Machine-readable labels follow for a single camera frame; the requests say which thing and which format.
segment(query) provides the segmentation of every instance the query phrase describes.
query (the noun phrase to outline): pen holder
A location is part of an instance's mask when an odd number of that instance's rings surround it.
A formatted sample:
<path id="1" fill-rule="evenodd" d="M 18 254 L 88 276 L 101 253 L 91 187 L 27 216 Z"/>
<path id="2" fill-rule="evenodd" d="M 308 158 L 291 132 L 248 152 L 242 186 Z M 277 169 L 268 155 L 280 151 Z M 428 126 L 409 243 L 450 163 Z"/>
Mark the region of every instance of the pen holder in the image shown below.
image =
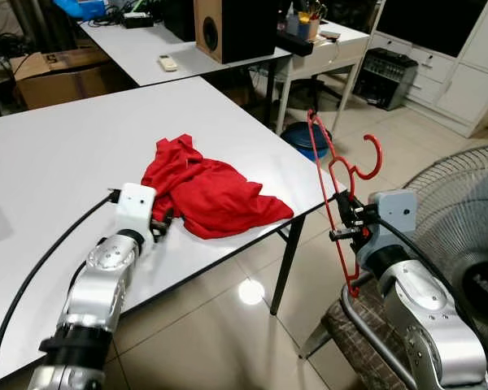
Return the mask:
<path id="1" fill-rule="evenodd" d="M 307 35 L 308 41 L 314 41 L 316 34 L 318 34 L 318 28 L 320 27 L 320 19 L 311 20 L 309 23 L 309 33 Z"/>
<path id="2" fill-rule="evenodd" d="M 319 27 L 319 19 L 310 20 L 309 23 L 300 21 L 298 24 L 298 36 L 305 41 L 314 41 Z"/>

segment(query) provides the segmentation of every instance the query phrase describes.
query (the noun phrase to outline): wooden speaker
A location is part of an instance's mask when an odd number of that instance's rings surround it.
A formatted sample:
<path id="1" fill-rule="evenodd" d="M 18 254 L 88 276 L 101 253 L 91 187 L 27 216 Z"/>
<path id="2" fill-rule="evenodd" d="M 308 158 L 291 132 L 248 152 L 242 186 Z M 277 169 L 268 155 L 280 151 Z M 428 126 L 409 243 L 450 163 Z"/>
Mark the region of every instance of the wooden speaker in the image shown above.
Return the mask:
<path id="1" fill-rule="evenodd" d="M 197 47 L 220 63 L 272 54 L 278 1 L 195 0 Z"/>

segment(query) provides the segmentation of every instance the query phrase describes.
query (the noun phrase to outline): black device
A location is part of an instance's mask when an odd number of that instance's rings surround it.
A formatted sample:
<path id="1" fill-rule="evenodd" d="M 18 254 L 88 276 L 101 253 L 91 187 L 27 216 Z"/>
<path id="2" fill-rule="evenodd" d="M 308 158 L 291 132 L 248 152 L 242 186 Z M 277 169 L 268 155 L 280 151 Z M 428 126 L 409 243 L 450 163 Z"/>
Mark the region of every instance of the black device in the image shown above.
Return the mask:
<path id="1" fill-rule="evenodd" d="M 365 55 L 354 93 L 387 111 L 401 106 L 414 81 L 417 62 L 406 55 L 382 48 Z"/>
<path id="2" fill-rule="evenodd" d="M 276 45 L 290 53 L 305 57 L 312 53 L 312 42 L 308 42 L 301 37 L 289 34 L 288 32 L 277 30 Z"/>
<path id="3" fill-rule="evenodd" d="M 377 30 L 457 57 L 486 0 L 386 0 Z"/>
<path id="4" fill-rule="evenodd" d="M 154 18 L 148 12 L 128 12 L 123 14 L 121 24 L 125 28 L 152 27 Z"/>
<path id="5" fill-rule="evenodd" d="M 195 0 L 194 4 L 197 47 L 220 63 L 275 50 L 277 1 Z"/>
<path id="6" fill-rule="evenodd" d="M 183 41 L 195 41 L 194 0 L 163 0 L 164 27 Z"/>

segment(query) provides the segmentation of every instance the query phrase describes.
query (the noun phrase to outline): electric fan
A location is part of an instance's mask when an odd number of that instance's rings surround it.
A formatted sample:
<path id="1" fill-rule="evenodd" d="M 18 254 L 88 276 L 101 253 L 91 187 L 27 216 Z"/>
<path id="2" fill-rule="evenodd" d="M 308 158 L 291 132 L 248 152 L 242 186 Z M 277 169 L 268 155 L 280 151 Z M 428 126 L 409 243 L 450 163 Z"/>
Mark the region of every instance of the electric fan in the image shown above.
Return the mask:
<path id="1" fill-rule="evenodd" d="M 406 188 L 418 198 L 418 246 L 450 281 L 488 345 L 488 146 L 444 158 Z"/>

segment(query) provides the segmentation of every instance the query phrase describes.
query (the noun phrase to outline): fan grille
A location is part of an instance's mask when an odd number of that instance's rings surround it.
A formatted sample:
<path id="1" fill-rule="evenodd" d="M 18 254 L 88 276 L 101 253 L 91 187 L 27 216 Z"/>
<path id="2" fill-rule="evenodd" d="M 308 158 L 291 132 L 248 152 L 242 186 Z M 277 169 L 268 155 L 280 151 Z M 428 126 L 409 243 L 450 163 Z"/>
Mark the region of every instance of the fan grille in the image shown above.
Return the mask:
<path id="1" fill-rule="evenodd" d="M 405 187 L 418 198 L 416 243 L 463 296 L 466 270 L 488 262 L 488 146 L 444 158 Z M 488 338 L 488 318 L 472 308 Z"/>

